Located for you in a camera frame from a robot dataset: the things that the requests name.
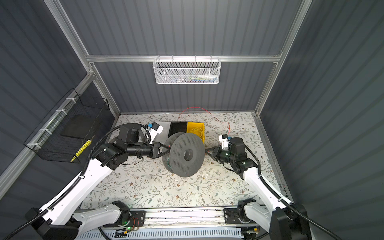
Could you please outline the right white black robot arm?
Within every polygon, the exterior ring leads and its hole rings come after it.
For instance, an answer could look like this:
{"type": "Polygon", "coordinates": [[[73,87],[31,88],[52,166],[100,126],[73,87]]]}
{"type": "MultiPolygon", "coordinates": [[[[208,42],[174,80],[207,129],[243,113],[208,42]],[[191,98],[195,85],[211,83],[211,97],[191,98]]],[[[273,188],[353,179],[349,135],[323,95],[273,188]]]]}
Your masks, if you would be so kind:
{"type": "Polygon", "coordinates": [[[307,211],[295,205],[282,195],[262,175],[259,159],[245,145],[241,138],[231,138],[228,148],[221,145],[205,150],[213,160],[230,164],[232,171],[248,184],[264,203],[261,207],[256,201],[246,199],[237,206],[240,221],[255,222],[265,230],[272,240],[310,240],[312,234],[307,211]]]}

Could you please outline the black mounting plate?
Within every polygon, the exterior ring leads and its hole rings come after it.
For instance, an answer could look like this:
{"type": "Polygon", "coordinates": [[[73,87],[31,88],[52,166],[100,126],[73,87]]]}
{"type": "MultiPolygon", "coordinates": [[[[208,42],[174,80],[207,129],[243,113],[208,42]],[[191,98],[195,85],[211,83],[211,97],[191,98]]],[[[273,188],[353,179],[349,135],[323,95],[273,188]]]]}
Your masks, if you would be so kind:
{"type": "Polygon", "coordinates": [[[146,211],[130,211],[130,213],[123,213],[121,217],[113,224],[103,225],[105,228],[112,227],[142,227],[146,218],[146,211]]]}
{"type": "Polygon", "coordinates": [[[237,208],[224,208],[224,219],[227,225],[235,225],[235,224],[248,224],[250,220],[245,221],[240,218],[237,208]]]}

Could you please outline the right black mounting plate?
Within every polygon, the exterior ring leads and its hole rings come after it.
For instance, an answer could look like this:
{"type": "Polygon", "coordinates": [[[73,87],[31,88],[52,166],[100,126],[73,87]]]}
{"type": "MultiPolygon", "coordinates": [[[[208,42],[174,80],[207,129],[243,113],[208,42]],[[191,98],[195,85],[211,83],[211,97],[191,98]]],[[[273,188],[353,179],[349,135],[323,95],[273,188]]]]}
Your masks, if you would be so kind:
{"type": "Polygon", "coordinates": [[[248,224],[250,220],[245,221],[240,218],[237,208],[224,208],[224,219],[227,225],[235,225],[235,224],[248,224]]]}

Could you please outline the white plastic bin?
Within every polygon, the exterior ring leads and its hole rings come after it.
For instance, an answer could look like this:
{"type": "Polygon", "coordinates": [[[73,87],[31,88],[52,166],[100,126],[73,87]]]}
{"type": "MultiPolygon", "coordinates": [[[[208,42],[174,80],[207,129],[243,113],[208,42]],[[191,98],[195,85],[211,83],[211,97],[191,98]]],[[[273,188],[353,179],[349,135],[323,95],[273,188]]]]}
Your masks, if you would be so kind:
{"type": "Polygon", "coordinates": [[[171,122],[157,122],[160,126],[163,127],[161,133],[157,134],[155,137],[155,142],[165,143],[169,137],[171,122]]]}

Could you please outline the yellow plastic bin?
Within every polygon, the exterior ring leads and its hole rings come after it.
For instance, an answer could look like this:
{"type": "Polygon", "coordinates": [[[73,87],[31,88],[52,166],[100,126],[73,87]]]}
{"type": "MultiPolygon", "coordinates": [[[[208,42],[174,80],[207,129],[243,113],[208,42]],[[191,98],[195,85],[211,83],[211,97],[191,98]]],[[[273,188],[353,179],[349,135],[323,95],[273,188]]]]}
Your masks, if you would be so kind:
{"type": "Polygon", "coordinates": [[[188,122],[187,133],[197,135],[205,143],[205,124],[188,122]]]}

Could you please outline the black plastic bin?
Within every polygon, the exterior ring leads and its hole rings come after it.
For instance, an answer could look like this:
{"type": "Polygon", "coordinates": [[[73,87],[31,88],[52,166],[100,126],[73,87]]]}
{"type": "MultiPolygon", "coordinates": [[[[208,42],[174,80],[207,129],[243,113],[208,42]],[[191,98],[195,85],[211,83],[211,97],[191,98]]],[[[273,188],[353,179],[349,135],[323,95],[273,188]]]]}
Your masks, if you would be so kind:
{"type": "Polygon", "coordinates": [[[168,137],[176,133],[186,133],[187,127],[187,122],[171,122],[168,137]]]}

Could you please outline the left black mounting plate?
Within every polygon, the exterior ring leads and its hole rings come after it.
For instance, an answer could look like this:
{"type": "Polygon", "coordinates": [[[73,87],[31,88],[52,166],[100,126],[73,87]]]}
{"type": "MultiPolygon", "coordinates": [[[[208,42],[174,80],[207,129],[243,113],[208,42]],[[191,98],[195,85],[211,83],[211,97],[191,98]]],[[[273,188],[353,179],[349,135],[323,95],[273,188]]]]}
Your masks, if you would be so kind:
{"type": "Polygon", "coordinates": [[[105,228],[112,227],[142,227],[146,218],[146,211],[130,211],[130,213],[123,213],[121,217],[113,224],[103,225],[105,228]]]}

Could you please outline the yellow green striped item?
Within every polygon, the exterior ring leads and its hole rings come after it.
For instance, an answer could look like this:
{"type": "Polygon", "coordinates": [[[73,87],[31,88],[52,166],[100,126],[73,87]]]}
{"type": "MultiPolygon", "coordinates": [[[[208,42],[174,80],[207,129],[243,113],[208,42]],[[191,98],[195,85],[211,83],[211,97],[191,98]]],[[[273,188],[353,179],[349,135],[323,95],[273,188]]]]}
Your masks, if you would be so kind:
{"type": "Polygon", "coordinates": [[[73,163],[82,153],[83,151],[91,145],[92,141],[87,140],[80,148],[79,150],[74,154],[74,156],[71,159],[71,163],[73,163]]]}

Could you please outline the black flat pad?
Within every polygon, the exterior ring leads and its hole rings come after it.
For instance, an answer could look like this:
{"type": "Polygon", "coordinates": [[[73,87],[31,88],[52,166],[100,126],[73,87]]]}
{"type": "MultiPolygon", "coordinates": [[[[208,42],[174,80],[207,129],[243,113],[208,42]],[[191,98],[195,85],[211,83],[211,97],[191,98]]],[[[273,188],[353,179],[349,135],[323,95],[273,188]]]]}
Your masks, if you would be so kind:
{"type": "Polygon", "coordinates": [[[75,139],[90,139],[93,132],[94,118],[85,115],[75,115],[61,131],[61,136],[75,139]]]}

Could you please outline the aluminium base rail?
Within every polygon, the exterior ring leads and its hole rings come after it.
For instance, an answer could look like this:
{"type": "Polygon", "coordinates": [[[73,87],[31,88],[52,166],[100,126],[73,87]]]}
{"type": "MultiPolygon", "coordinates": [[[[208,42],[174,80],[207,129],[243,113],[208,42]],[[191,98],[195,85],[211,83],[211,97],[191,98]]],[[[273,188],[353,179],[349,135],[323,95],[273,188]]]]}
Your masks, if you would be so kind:
{"type": "MultiPolygon", "coordinates": [[[[78,235],[90,230],[102,227],[103,225],[115,223],[123,213],[130,213],[130,209],[122,202],[116,201],[113,204],[101,209],[75,213],[74,208],[60,205],[48,212],[44,217],[53,226],[66,226],[71,220],[75,222],[75,234],[78,235]]],[[[159,220],[162,223],[166,221],[176,224],[202,225],[205,222],[214,222],[224,219],[223,208],[191,208],[179,210],[150,210],[147,218],[159,220]]]]}

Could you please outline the grey perforated spool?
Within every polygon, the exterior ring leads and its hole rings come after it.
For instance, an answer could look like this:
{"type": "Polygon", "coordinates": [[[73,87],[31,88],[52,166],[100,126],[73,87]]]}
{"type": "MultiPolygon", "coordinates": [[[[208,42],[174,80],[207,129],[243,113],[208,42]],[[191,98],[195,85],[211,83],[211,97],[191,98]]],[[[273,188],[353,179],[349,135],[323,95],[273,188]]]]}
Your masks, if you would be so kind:
{"type": "Polygon", "coordinates": [[[170,153],[162,156],[164,167],[182,178],[196,174],[205,158],[205,145],[192,133],[176,133],[170,136],[165,145],[171,147],[170,153]]]}

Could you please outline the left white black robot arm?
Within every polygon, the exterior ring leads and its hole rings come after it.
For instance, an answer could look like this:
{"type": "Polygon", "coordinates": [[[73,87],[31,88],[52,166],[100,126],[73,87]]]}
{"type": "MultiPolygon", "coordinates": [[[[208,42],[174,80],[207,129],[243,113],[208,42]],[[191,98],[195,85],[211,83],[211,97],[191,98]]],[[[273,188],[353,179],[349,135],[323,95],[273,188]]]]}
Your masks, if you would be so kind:
{"type": "Polygon", "coordinates": [[[100,140],[92,148],[82,171],[51,201],[40,209],[32,208],[26,214],[26,226],[32,226],[44,240],[74,240],[79,235],[104,225],[116,224],[128,231],[139,226],[130,208],[121,201],[97,210],[77,213],[86,196],[127,157],[157,159],[170,152],[170,147],[155,142],[163,131],[158,123],[148,125],[128,123],[113,130],[119,131],[115,140],[100,140]]]}

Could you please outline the items in white basket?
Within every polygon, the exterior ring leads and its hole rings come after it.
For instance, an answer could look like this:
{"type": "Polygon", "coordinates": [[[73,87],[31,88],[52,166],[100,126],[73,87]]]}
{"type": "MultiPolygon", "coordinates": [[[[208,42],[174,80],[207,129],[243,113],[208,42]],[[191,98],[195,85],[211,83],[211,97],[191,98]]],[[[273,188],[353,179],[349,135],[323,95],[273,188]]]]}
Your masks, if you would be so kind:
{"type": "Polygon", "coordinates": [[[173,79],[170,83],[177,84],[217,84],[219,82],[219,75],[198,75],[197,77],[187,77],[184,79],[173,79]]]}

